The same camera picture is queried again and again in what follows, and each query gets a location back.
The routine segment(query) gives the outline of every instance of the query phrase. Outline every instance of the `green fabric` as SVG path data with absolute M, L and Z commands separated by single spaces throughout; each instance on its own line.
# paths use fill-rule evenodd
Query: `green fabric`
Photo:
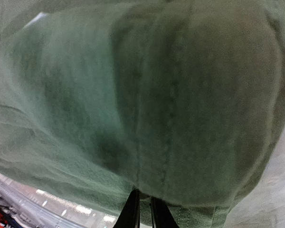
M 0 172 L 113 215 L 135 186 L 221 228 L 285 124 L 285 1 L 80 5 L 1 29 Z

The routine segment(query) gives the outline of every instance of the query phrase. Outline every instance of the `green cloth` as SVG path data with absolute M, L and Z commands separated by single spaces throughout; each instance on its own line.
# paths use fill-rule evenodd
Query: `green cloth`
M 0 13 L 0 172 L 112 215 L 135 186 L 223 227 L 285 124 L 285 1 L 52 2 L 25 28 L 48 1 Z

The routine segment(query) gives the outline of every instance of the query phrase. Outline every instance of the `green garment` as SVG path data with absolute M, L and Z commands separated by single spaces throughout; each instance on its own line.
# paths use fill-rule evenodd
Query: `green garment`
M 285 0 L 23 2 L 0 13 L 0 172 L 117 216 L 135 186 L 223 227 L 285 124 Z

